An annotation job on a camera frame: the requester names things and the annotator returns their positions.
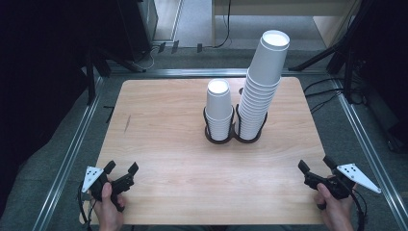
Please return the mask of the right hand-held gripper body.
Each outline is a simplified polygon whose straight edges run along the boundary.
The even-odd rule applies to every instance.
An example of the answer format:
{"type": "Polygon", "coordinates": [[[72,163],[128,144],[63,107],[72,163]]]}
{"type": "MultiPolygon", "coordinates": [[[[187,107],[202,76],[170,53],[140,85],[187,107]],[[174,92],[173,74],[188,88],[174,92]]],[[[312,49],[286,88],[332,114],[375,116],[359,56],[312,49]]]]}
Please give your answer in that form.
{"type": "Polygon", "coordinates": [[[318,184],[323,184],[336,199],[348,198],[355,184],[375,193],[382,193],[381,189],[355,164],[333,165],[330,168],[334,175],[324,178],[314,174],[307,164],[304,164],[304,184],[313,190],[318,189],[318,184]]]}

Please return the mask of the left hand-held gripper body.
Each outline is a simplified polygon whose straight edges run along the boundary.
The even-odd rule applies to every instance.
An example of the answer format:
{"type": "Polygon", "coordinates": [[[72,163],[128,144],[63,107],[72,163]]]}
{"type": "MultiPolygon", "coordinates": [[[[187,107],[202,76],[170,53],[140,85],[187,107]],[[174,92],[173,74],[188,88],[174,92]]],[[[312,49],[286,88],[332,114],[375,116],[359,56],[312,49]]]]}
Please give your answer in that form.
{"type": "Polygon", "coordinates": [[[117,201],[117,196],[121,193],[127,192],[135,184],[134,176],[131,176],[128,172],[114,181],[108,180],[108,175],[104,173],[103,168],[88,167],[82,186],[82,192],[90,192],[92,197],[98,201],[101,201],[102,188],[105,183],[112,185],[111,201],[116,206],[119,212],[124,211],[124,206],[121,206],[117,201]]]}

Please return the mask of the black wire cup rack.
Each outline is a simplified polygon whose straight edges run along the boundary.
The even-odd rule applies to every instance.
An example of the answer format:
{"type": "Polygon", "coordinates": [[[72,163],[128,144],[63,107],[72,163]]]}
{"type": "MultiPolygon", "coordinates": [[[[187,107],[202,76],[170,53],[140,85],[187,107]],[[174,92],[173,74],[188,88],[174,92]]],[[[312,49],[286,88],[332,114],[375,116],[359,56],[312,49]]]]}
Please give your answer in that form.
{"type": "Polygon", "coordinates": [[[205,137],[207,140],[214,144],[224,144],[232,139],[236,139],[242,143],[253,143],[256,142],[262,134],[262,129],[268,119],[268,115],[265,115],[260,123],[260,127],[257,130],[256,136],[249,140],[244,136],[243,132],[245,129],[242,125],[242,117],[238,115],[238,120],[234,121],[235,108],[230,106],[227,109],[227,116],[222,119],[212,118],[207,114],[207,108],[203,109],[203,117],[206,123],[205,126],[205,137]]]}

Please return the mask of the tall stack of cups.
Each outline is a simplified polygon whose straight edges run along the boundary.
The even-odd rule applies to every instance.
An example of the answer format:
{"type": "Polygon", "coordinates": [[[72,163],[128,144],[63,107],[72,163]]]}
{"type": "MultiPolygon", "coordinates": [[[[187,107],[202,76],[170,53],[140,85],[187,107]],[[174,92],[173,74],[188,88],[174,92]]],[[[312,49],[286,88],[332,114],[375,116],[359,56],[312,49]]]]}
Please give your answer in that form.
{"type": "Polygon", "coordinates": [[[289,36],[277,30],[264,32],[259,40],[237,106],[235,132],[244,142],[256,141],[261,134],[289,46],[289,36]]]}

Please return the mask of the person's right hand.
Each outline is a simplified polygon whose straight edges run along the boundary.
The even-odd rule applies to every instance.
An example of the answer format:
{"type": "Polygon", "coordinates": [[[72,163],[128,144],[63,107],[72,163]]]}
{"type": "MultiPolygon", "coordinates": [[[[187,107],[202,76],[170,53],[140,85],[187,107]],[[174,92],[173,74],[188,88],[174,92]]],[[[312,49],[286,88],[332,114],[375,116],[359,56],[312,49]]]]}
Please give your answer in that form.
{"type": "Polygon", "coordinates": [[[320,209],[323,223],[329,231],[354,231],[351,222],[353,198],[335,198],[324,184],[317,184],[318,192],[314,200],[320,209]]]}

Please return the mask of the person's left hand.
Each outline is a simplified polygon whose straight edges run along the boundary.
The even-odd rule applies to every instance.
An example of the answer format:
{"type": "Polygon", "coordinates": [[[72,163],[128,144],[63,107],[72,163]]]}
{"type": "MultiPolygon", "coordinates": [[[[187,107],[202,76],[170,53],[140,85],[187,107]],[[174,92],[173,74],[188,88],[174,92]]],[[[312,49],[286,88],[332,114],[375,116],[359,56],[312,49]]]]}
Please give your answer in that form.
{"type": "Polygon", "coordinates": [[[111,201],[112,185],[105,183],[102,188],[101,201],[92,199],[93,210],[99,221],[99,231],[120,231],[124,216],[111,201]]]}

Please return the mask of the black stand legs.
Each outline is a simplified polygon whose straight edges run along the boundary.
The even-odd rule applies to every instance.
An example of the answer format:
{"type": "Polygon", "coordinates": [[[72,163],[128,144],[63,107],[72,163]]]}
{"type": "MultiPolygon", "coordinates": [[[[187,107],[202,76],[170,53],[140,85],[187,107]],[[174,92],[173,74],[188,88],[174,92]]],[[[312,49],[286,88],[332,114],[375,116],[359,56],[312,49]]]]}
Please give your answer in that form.
{"type": "Polygon", "coordinates": [[[115,55],[106,49],[89,47],[85,54],[86,77],[88,80],[88,105],[90,105],[96,98],[93,69],[96,68],[98,71],[101,71],[102,75],[106,77],[109,77],[112,73],[107,60],[112,60],[132,72],[143,73],[146,71],[145,67],[137,67],[135,64],[131,64],[124,59],[121,59],[118,55],[115,55]]]}

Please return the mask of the short stack of cups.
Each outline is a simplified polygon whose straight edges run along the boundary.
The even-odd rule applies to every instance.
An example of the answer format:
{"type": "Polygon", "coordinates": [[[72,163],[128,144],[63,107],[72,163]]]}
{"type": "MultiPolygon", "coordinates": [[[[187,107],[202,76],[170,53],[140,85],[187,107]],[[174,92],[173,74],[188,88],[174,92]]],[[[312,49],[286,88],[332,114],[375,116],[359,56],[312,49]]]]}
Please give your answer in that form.
{"type": "Polygon", "coordinates": [[[211,80],[207,86],[204,116],[208,134],[213,141],[229,138],[233,114],[229,83],[225,79],[211,80]]]}

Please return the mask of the black tripod stand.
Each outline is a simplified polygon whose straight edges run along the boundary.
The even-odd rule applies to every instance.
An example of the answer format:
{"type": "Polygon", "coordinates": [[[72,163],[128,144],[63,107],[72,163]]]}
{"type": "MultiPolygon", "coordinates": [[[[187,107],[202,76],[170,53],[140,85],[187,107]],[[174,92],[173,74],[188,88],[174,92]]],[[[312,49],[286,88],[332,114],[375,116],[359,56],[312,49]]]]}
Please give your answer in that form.
{"type": "Polygon", "coordinates": [[[307,60],[306,62],[289,68],[289,71],[302,71],[309,66],[323,60],[329,55],[332,56],[329,64],[326,67],[326,71],[329,74],[338,73],[343,65],[344,70],[344,83],[343,83],[343,95],[348,103],[352,103],[352,72],[355,64],[355,51],[358,43],[361,41],[364,24],[368,18],[370,8],[375,0],[363,0],[359,11],[350,23],[344,36],[331,47],[318,53],[316,56],[307,60]]]}

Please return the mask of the dark equipment stack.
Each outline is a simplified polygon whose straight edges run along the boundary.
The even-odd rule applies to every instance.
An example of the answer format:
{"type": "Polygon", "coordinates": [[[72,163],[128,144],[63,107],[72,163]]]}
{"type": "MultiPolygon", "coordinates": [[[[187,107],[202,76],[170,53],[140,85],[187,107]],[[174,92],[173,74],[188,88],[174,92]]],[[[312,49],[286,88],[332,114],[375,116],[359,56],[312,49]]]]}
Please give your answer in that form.
{"type": "Polygon", "coordinates": [[[408,0],[365,0],[356,32],[368,105],[396,153],[408,153],[408,0]]]}

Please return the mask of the black curtain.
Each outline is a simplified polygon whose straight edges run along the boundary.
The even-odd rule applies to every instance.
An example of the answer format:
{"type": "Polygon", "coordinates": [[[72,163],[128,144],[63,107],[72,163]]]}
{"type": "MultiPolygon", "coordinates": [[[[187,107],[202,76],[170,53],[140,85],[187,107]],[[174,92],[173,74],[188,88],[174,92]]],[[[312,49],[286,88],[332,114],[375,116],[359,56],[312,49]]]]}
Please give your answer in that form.
{"type": "Polygon", "coordinates": [[[20,166],[88,86],[64,0],[0,0],[0,218],[20,166]]]}

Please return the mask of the dark cabinet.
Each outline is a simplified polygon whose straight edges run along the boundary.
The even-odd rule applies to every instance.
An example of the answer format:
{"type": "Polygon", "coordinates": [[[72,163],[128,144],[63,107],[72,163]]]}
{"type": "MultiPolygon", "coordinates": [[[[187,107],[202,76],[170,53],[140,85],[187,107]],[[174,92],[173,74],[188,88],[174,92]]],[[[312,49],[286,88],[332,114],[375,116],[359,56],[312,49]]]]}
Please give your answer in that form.
{"type": "Polygon", "coordinates": [[[158,14],[154,0],[117,0],[132,60],[152,48],[158,14]]]}

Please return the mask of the light wooden furniture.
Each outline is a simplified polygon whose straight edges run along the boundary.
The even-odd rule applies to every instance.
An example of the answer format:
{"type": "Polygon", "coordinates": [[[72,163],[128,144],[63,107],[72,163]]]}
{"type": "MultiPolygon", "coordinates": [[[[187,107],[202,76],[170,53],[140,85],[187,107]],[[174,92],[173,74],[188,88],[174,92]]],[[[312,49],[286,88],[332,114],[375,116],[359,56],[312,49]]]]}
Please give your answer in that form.
{"type": "Polygon", "coordinates": [[[347,21],[357,13],[362,0],[212,0],[212,39],[216,39],[217,15],[311,16],[326,47],[339,41],[347,21]]]}

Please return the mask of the long aluminium frame rail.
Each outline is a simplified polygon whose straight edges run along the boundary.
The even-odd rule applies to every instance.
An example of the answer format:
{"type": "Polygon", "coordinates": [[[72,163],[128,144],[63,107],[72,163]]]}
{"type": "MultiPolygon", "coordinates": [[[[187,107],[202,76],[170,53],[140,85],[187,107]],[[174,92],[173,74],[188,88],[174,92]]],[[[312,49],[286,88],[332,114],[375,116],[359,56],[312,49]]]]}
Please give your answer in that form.
{"type": "Polygon", "coordinates": [[[398,227],[401,231],[408,231],[408,206],[403,200],[395,180],[386,169],[380,152],[376,149],[374,140],[364,125],[364,120],[358,114],[356,106],[350,104],[343,94],[340,95],[339,101],[398,227]]]}
{"type": "Polygon", "coordinates": [[[87,105],[82,115],[80,123],[64,155],[64,159],[57,172],[54,182],[47,193],[32,231],[46,231],[48,227],[48,224],[63,193],[70,171],[72,170],[73,164],[79,153],[85,134],[89,129],[91,119],[99,103],[100,91],[103,89],[103,87],[104,79],[102,77],[98,77],[95,83],[95,98],[87,105]]]}

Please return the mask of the short aluminium frame rail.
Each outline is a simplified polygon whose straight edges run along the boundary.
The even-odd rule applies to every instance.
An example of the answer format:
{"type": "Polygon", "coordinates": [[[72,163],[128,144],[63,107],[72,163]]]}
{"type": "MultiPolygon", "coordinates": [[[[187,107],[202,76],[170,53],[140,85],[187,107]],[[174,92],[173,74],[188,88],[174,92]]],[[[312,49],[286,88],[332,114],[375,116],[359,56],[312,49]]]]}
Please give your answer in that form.
{"type": "Polygon", "coordinates": [[[183,78],[236,78],[246,75],[246,68],[180,68],[180,69],[149,69],[144,72],[119,70],[114,76],[129,79],[183,79],[183,78]]]}

